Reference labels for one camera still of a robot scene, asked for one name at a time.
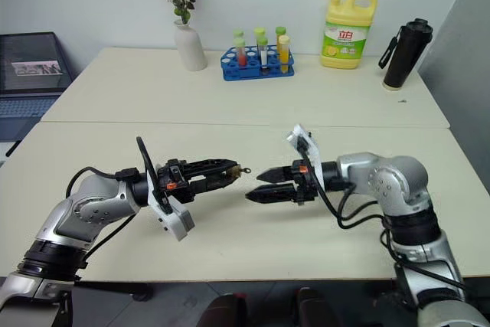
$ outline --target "green test tube cap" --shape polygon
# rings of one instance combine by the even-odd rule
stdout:
[[[255,34],[256,38],[258,38],[259,36],[265,36],[266,35],[266,29],[264,27],[255,27],[253,29],[253,33]]]
[[[267,38],[265,36],[259,36],[257,38],[257,44],[259,46],[267,46]]]
[[[233,30],[233,37],[234,38],[242,38],[243,37],[243,31],[240,29]]]
[[[279,36],[281,34],[286,34],[286,27],[283,26],[276,27],[276,34]]]
[[[233,43],[236,47],[244,47],[245,46],[245,40],[243,38],[235,38],[233,40]]]

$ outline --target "yellow bottle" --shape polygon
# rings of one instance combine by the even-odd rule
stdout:
[[[377,0],[368,0],[368,7],[356,1],[330,0],[320,56],[324,67],[354,69],[361,61]]]

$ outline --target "blue test tube rack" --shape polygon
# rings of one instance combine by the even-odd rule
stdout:
[[[260,60],[257,56],[257,46],[246,46],[245,53],[247,54],[247,65],[245,67],[238,66],[237,50],[232,47],[227,50],[221,57],[221,68],[223,69],[224,80],[256,80],[260,78],[277,78],[294,76],[294,59],[291,51],[289,51],[289,61],[287,73],[281,72],[281,64],[279,62],[279,54],[277,53],[276,45],[267,45],[267,68],[264,70],[260,65]]]

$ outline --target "black water bottle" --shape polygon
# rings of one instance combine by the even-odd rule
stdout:
[[[432,40],[432,31],[432,27],[422,18],[415,18],[415,21],[400,27],[378,63],[383,69],[396,48],[388,72],[384,76],[383,85],[387,89],[399,90],[403,86],[415,63],[419,60],[423,49]]]

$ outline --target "yellow liquid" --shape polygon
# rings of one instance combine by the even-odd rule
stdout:
[[[279,62],[281,64],[286,64],[286,65],[281,65],[281,73],[288,73],[289,70],[289,65],[287,63],[289,62],[289,45],[278,45],[278,52],[279,52]]]

